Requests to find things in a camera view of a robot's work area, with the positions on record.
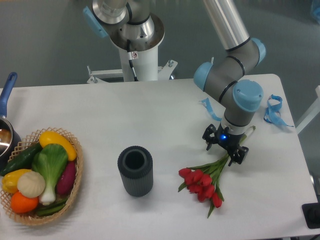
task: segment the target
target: orange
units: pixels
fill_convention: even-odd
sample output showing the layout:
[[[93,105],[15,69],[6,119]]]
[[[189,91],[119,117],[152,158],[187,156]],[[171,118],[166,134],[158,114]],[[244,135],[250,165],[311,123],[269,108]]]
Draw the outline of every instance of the orange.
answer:
[[[38,203],[38,197],[28,198],[17,191],[11,198],[10,207],[16,214],[24,214],[35,209],[38,206]]]

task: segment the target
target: blue ribbon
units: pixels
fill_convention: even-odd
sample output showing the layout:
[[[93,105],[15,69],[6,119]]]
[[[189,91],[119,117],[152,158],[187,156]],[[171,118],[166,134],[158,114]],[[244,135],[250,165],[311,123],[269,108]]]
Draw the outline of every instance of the blue ribbon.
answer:
[[[279,103],[276,105],[271,105],[270,100],[276,100]],[[291,125],[288,125],[285,123],[285,121],[282,120],[280,109],[282,108],[282,98],[280,96],[271,95],[268,99],[267,108],[265,109],[265,114],[263,120],[266,121],[269,124],[274,124],[276,126],[287,126],[287,127],[294,127]]]
[[[206,108],[206,110],[208,111],[208,113],[211,115],[211,117],[214,119],[214,120],[216,120],[216,121],[221,121],[221,118],[220,117],[218,117],[216,114],[215,114],[215,112],[214,112],[214,110],[213,110],[213,108],[212,108],[212,106],[211,106],[211,104],[210,104],[210,101],[209,101],[209,98],[207,97],[206,99],[203,99],[202,101],[199,101],[199,102],[201,102],[202,104],[203,104],[203,106]]]

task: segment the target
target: gray floor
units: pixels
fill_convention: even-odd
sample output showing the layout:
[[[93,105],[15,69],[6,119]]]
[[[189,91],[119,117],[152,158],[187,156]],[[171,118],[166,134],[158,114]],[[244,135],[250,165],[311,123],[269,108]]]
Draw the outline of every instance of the gray floor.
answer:
[[[17,87],[84,84],[91,70],[120,69],[117,50],[87,27],[82,9],[92,0],[0,2],[0,87],[19,74]],[[192,78],[197,67],[226,53],[198,0],[151,0],[165,25],[159,64],[178,62],[177,78]],[[281,78],[293,120],[315,101],[320,85],[320,25],[310,0],[235,0],[252,37],[267,47],[251,74]],[[320,115],[299,135],[309,170],[320,175]]]

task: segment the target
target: cucumber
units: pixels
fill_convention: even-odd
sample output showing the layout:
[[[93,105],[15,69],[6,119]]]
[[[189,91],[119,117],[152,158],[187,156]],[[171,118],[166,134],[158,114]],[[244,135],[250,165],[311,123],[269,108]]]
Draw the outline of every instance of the cucumber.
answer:
[[[57,212],[59,212],[61,209],[63,209],[66,206],[66,204],[58,205],[55,207],[50,207],[50,208],[43,208],[43,209],[38,209],[35,214],[38,217],[45,217],[45,216],[51,216]]]
[[[4,169],[0,172],[1,176],[19,169],[30,169],[34,157],[42,150],[40,143],[33,144],[20,152],[14,159],[8,161]]]
[[[51,203],[51,204],[48,205],[48,206],[39,207],[39,208],[37,208],[37,210],[53,209],[53,208],[55,208],[55,207],[58,207],[58,206],[60,206],[60,205],[65,204],[65,203],[67,202],[67,200],[68,200],[68,198],[66,197],[66,198],[61,199],[61,200],[59,200],[59,201],[53,202],[53,203]]]

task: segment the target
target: tulip bouquet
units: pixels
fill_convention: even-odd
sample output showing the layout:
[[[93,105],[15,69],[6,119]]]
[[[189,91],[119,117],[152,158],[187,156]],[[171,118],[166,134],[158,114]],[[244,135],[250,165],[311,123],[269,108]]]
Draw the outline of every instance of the tulip bouquet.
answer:
[[[244,133],[240,140],[242,144],[245,139],[250,136],[255,126],[251,126]],[[190,193],[197,194],[199,202],[203,203],[206,200],[210,200],[210,209],[207,217],[209,218],[215,208],[219,208],[222,202],[225,201],[220,190],[220,176],[229,160],[229,155],[225,154],[219,160],[193,167],[186,167],[179,170],[180,177],[184,178],[184,182],[179,186],[178,192],[187,188]]]

